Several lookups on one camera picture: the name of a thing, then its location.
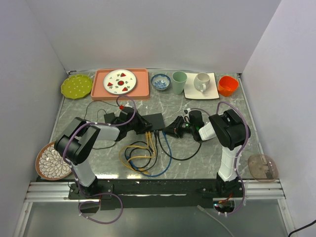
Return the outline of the black network switch box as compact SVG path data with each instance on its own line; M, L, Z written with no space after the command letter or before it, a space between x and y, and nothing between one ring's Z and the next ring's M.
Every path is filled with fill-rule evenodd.
M152 124L150 132L163 130L165 128L162 113L145 115L143 118Z

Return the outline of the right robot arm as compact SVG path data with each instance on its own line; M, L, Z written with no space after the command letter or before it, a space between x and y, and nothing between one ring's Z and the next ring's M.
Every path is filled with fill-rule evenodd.
M245 119L234 109L209 116L208 122L203 121L200 110L187 109L184 113L184 116L178 116L164 128L163 134L182 138L188 133L199 144L217 138L222 145L221 165L216 175L215 187L211 191L222 197L239 194L242 190L241 179L238 176L239 159L251 136Z

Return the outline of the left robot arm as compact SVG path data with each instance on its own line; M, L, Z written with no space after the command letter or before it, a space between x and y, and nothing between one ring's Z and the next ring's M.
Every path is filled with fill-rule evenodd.
M118 116L106 114L104 123L75 117L57 138L54 148L70 166L81 194L93 198L99 191L98 179L87 158L94 143L97 140L117 142L125 138L129 131L142 134L152 126L132 107L124 107Z

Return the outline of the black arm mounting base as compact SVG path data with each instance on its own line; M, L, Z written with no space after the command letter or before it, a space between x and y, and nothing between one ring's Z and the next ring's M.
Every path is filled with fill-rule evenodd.
M241 198L244 194L239 180L220 179L100 179L91 189L71 184L70 200L95 201L101 210L117 208L213 207L215 198Z

